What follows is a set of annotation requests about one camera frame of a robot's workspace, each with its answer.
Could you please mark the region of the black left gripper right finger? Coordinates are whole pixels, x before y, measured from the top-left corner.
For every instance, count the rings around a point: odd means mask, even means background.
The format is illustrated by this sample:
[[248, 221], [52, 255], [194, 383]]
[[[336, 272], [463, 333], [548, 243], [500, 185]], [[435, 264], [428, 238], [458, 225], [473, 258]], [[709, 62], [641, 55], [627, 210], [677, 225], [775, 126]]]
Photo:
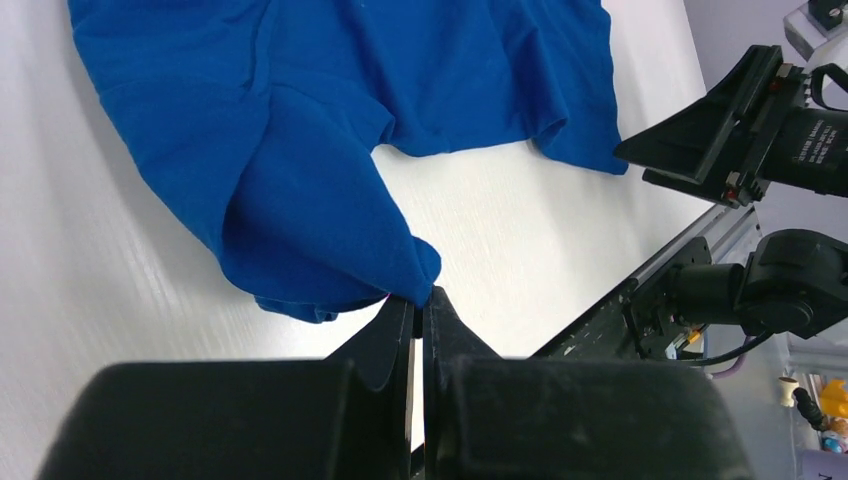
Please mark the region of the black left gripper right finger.
[[422, 313], [429, 479], [751, 479], [720, 393], [669, 362], [508, 359], [444, 289]]

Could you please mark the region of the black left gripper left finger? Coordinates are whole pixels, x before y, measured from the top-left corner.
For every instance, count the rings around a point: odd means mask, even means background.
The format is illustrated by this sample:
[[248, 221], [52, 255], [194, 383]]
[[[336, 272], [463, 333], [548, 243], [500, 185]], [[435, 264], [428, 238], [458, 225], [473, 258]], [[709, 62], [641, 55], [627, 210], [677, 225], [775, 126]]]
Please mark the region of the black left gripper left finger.
[[121, 363], [66, 415], [42, 479], [406, 479], [415, 309], [390, 297], [322, 360]]

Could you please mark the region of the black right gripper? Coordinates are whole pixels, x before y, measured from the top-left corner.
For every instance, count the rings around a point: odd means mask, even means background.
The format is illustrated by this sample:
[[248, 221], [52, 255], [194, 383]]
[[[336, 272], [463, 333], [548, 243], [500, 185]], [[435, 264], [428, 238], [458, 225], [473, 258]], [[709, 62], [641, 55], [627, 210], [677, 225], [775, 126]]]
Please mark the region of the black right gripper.
[[[782, 62], [779, 46], [749, 47], [704, 97], [622, 141], [615, 157], [645, 168], [645, 182], [701, 200], [731, 208], [761, 200], [767, 157], [789, 113], [805, 104], [803, 68]], [[761, 103], [741, 166], [726, 181], [707, 178], [734, 128], [753, 119]]]

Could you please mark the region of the blue printed t shirt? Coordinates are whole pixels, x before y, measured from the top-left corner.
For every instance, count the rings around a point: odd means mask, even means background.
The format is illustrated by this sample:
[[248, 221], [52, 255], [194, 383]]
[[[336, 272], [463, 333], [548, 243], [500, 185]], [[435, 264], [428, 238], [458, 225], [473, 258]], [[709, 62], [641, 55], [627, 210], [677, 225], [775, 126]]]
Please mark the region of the blue printed t shirt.
[[137, 170], [264, 310], [321, 323], [427, 303], [436, 249], [372, 158], [529, 140], [621, 175], [598, 1], [72, 1]]

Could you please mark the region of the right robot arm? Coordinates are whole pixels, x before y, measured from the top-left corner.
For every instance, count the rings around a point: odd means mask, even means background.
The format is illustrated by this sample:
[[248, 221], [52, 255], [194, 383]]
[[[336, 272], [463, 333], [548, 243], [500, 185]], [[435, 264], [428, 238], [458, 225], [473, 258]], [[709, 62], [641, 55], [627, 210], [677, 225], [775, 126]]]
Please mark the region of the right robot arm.
[[[836, 64], [811, 71], [777, 46], [751, 46], [703, 98], [620, 143], [617, 158], [646, 182], [732, 208], [783, 184], [847, 193], [847, 113], [829, 107], [822, 84], [847, 83]], [[637, 354], [665, 360], [670, 346], [712, 325], [735, 325], [733, 360], [770, 337], [807, 339], [847, 315], [847, 246], [804, 229], [765, 236], [744, 264], [703, 263], [696, 253], [664, 264], [625, 304]]]

